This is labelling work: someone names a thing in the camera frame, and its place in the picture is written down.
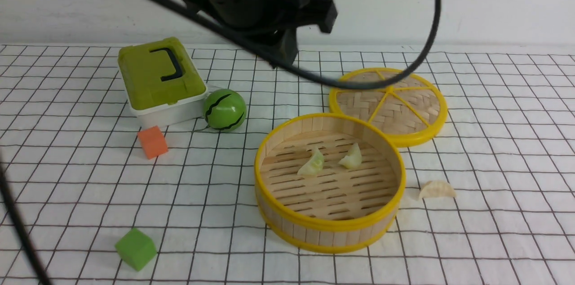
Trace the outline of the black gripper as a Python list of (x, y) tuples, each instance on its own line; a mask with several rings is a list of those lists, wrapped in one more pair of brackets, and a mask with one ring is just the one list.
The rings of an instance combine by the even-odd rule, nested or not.
[(296, 28), (316, 25), (331, 33), (337, 18), (333, 0), (183, 0), (218, 23), (246, 34), (271, 33), (270, 52), (293, 64), (298, 54)]

